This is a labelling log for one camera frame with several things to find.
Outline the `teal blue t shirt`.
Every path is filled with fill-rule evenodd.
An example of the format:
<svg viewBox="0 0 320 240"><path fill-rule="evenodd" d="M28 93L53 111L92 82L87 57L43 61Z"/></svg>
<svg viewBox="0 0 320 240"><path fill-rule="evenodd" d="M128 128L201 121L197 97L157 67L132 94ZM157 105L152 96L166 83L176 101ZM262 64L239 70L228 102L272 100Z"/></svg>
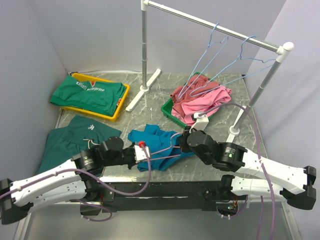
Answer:
<svg viewBox="0 0 320 240"><path fill-rule="evenodd" d="M130 142L135 142L135 143L144 141L146 143L146 146L149 147L150 153L153 153L153 152L167 148L170 145L171 136L174 135L175 133L177 132L164 131L160 129L158 125L147 124L143 131L132 130L128 134L127 139ZM179 147L178 137L179 136L175 136L172 141L173 144L177 147ZM163 172L169 167L173 166L179 160L194 155L193 152L185 153L185 152L181 152L180 148L173 148L171 150L167 150L165 152L159 153L154 157L159 158L159 157L179 155L179 154L180 156L178 157L166 158L161 160L151 160L150 161L151 169Z"/></svg>

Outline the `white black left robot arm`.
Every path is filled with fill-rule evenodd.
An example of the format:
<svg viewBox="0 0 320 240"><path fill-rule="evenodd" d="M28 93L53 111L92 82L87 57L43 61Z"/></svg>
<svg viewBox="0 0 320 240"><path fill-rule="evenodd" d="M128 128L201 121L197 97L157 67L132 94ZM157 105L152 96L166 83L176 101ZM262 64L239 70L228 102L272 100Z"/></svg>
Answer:
<svg viewBox="0 0 320 240"><path fill-rule="evenodd" d="M29 213L64 201L94 201L100 188L109 186L98 178L105 167L137 163L136 147L124 147L119 137L83 150L60 165L30 178L0 181L0 221L10 225Z"/></svg>

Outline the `pink wire hanger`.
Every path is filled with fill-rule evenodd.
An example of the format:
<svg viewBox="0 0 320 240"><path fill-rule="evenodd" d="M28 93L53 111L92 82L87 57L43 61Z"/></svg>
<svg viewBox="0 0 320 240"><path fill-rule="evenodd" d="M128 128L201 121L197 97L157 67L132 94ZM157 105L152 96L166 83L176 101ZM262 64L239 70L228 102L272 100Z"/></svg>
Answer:
<svg viewBox="0 0 320 240"><path fill-rule="evenodd" d="M180 136L182 136L182 135L183 135L182 132L177 132L177 133L173 134L173 135L170 137L170 142L169 142L170 145L169 145L168 147L164 148L164 149L161 149L161 150L152 152L152 153L150 154L150 156L151 156L150 160L151 160L151 161L157 161L157 160L165 160L165 159L169 159L169 158L180 157L180 156L181 156L180 154L168 155L168 156L162 156L162 157L155 157L155 155L158 155L158 154L160 154L160 153L166 152L166 151L171 150L171 149L179 149L179 148L180 148L179 146L175 146L175 145L173 144L173 138L174 138L175 136L180 137Z"/></svg>

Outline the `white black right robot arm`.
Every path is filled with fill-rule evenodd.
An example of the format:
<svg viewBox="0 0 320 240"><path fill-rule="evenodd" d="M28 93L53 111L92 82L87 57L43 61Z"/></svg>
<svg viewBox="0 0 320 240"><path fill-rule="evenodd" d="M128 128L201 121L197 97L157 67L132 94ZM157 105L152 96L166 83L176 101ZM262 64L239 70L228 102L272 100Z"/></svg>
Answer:
<svg viewBox="0 0 320 240"><path fill-rule="evenodd" d="M287 202L300 210L312 210L317 200L315 167L293 167L265 157L232 142L217 142L203 130L187 127L177 138L183 153L195 154L205 165L227 172L221 178L219 195L256 195Z"/></svg>

